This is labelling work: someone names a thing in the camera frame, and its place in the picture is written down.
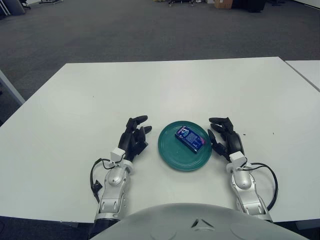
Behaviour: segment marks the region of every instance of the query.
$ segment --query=gray carpet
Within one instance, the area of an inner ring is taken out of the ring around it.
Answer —
[[[320,11],[287,1],[262,13],[152,0],[33,4],[0,20],[0,69],[28,99],[65,63],[279,56],[320,59]],[[0,121],[18,105],[3,91]]]

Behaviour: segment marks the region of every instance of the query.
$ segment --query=white desk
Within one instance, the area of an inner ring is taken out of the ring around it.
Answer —
[[[320,92],[320,60],[285,61]]]
[[[153,129],[133,162],[129,214],[178,202],[236,209],[222,157],[178,172],[158,153],[167,124],[207,129],[209,117],[230,117],[249,161],[277,175],[273,220],[320,218],[320,94],[278,57],[66,64],[0,128],[0,215],[93,222],[93,162],[110,156],[129,117],[144,114]],[[272,176],[254,176],[268,204]]]

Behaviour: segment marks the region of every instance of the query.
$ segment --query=cardboard box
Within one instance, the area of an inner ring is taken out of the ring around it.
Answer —
[[[215,0],[214,6],[217,9],[231,9],[233,0]]]

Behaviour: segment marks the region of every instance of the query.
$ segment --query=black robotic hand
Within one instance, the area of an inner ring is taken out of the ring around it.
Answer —
[[[212,143],[212,149],[216,151],[219,155],[224,156],[228,161],[230,161],[230,154],[241,151],[243,155],[245,154],[244,148],[242,146],[241,138],[239,134],[234,131],[234,126],[231,123],[230,119],[220,118],[220,117],[211,117],[209,118],[211,122],[211,127],[221,134],[221,137],[226,142],[226,146],[217,142],[214,133],[208,129],[208,134],[210,141]]]
[[[147,146],[146,134],[152,129],[151,126],[140,127],[137,126],[148,119],[148,116],[138,116],[136,118],[129,118],[126,129],[122,133],[118,148],[125,151],[124,159],[133,161],[136,155],[139,155]]]

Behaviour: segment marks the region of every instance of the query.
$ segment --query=small blue package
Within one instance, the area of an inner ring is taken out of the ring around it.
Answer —
[[[187,126],[182,126],[175,133],[175,137],[183,142],[183,144],[190,148],[194,153],[197,153],[206,142]]]

